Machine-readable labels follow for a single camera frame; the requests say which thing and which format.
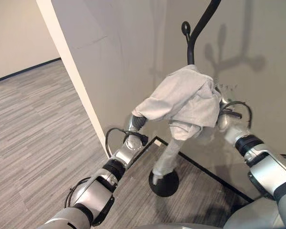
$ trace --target black baseboard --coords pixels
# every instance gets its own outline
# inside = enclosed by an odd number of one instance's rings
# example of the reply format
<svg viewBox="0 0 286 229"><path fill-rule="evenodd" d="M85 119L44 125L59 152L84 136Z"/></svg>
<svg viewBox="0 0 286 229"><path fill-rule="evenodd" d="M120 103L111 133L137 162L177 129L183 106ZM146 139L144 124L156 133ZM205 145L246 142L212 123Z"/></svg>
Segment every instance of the black baseboard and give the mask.
<svg viewBox="0 0 286 229"><path fill-rule="evenodd" d="M164 145L168 145L167 142L165 142L163 139L159 138L158 136L156 136L152 142L154 142L155 140L160 141L161 143L163 143ZM239 191L237 188L233 187L232 185L228 184L227 182L225 182L224 180L222 180L220 177L216 176L214 173L212 173L211 171L207 170L206 168L204 168L203 166L201 166L200 164L198 164L197 162L193 161L191 158L189 158L188 156L186 156L185 154L179 152L179 155L181 157L183 157L185 160L187 160L188 162L190 162L191 164L193 164L194 166L196 166L197 168L199 168L200 170L202 170L203 172L205 172L207 175L209 175L210 177L212 177L213 179L215 179L216 181L218 181L220 184L222 184L223 186L227 187L228 189L232 190L233 192L235 192L236 194L238 194L240 197L242 197L243 199L245 199L246 201L248 201L249 203L252 203L254 200L251 199L249 196L247 196L246 194L242 193L241 191Z"/></svg>
<svg viewBox="0 0 286 229"><path fill-rule="evenodd" d="M37 64L37 65L35 65L35 66L29 67L29 68L26 68L26 69L23 69L23 70L21 70L21 71L18 71L18 72L15 72L15 73L12 73L12 74L3 76L3 77L0 78L0 81L5 80L5 79L8 79L8 78L10 78L10 77L12 77L12 76L18 75L18 74L20 74L20 73L24 73L24 72L26 72L26 71L32 70L32 69L34 69L34 68L38 68L38 67L40 67L40 66L43 66L43 65L46 65L46 64L55 62L55 61L59 61L59 60L61 60L60 57L59 57L59 58L56 58L56 59L53 59L53 60L50 60L50 61L46 61L46 62Z"/></svg>

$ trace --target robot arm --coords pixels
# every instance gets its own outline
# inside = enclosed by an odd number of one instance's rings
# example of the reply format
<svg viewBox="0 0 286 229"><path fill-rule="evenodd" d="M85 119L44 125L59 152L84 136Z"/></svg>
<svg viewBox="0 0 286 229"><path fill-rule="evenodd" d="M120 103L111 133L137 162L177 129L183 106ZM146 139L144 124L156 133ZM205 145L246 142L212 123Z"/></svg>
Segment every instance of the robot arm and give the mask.
<svg viewBox="0 0 286 229"><path fill-rule="evenodd" d="M231 126L225 139L244 157L250 167L248 177L254 186L277 202L286 225L286 160L241 126Z"/></svg>
<svg viewBox="0 0 286 229"><path fill-rule="evenodd" d="M38 229L89 229L100 225L114 203L113 192L125 171L131 166L146 143L138 133L144 117L131 117L131 131L124 144L76 194L72 207L64 208Z"/></svg>

